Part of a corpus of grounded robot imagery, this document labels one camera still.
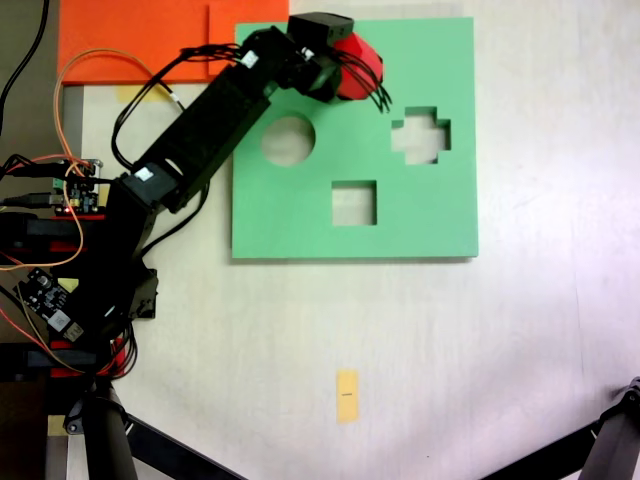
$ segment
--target green shape sorter board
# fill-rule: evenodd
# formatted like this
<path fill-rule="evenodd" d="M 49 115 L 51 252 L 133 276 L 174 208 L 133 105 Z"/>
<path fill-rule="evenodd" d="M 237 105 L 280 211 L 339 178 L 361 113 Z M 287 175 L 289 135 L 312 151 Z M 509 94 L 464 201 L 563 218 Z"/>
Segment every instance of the green shape sorter board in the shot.
<path fill-rule="evenodd" d="M 238 25 L 238 42 L 269 25 Z M 356 21 L 355 31 L 384 59 L 391 113 L 370 99 L 327 105 L 276 92 L 235 150 L 234 258 L 478 255 L 473 20 Z M 392 126 L 416 110 L 450 125 L 450 149 L 435 164 L 410 165 L 392 151 Z M 311 121 L 316 140 L 306 160 L 285 167 L 261 141 L 289 116 Z M 333 225 L 333 185 L 349 183 L 375 184 L 374 225 Z"/>

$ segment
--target orange board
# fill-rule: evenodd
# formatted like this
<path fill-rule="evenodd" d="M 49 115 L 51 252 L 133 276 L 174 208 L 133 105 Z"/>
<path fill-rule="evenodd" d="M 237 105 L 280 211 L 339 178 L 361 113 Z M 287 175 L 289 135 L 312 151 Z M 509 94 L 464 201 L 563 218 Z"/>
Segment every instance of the orange board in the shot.
<path fill-rule="evenodd" d="M 157 71 L 183 47 L 227 43 L 235 25 L 284 22 L 288 0 L 60 0 L 58 71 L 89 48 L 118 48 L 137 55 Z M 222 65 L 185 62 L 166 77 L 168 83 L 207 82 Z M 144 83 L 148 74 L 114 57 L 79 62 L 65 84 Z"/>

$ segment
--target metal stand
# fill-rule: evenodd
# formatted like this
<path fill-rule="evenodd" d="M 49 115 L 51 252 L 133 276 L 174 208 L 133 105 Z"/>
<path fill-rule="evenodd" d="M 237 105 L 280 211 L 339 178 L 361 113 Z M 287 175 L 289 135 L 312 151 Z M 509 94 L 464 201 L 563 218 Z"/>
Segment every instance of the metal stand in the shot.
<path fill-rule="evenodd" d="M 137 480 L 133 458 L 175 480 L 246 480 L 127 415 L 108 380 L 96 380 L 64 425 L 70 435 L 84 434 L 91 480 Z"/>
<path fill-rule="evenodd" d="M 483 480 L 631 480 L 640 453 L 640 377 L 599 420 Z"/>

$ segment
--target square hole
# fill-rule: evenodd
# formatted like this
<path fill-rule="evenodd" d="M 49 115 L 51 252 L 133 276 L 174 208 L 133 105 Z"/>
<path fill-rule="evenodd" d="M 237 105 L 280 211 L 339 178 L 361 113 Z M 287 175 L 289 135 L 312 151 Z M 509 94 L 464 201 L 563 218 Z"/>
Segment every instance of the square hole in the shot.
<path fill-rule="evenodd" d="M 334 227 L 376 225 L 376 182 L 333 182 L 331 204 Z"/>

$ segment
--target robotic arm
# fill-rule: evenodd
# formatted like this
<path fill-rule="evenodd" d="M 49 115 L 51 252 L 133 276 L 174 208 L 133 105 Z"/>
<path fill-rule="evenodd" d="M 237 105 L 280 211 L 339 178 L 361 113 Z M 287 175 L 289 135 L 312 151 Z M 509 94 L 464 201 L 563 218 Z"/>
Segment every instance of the robotic arm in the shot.
<path fill-rule="evenodd" d="M 234 62 L 128 165 L 129 173 L 113 181 L 92 248 L 75 261 L 91 268 L 47 315 L 50 326 L 78 345 L 97 346 L 119 335 L 132 319 L 153 315 L 158 281 L 141 252 L 157 215 L 164 209 L 178 212 L 207 185 L 278 88 L 295 88 L 322 102 L 371 96 L 381 111 L 388 109 L 382 59 L 353 26 L 352 19 L 332 14 L 295 15 L 286 33 L 271 27 L 253 32 L 241 46 L 219 46 Z M 369 53 L 368 61 L 355 53 L 362 51 Z M 32 309 L 45 298 L 43 290 L 56 287 L 52 278 L 38 280 L 42 275 L 22 287 L 38 292 L 29 302 Z"/>

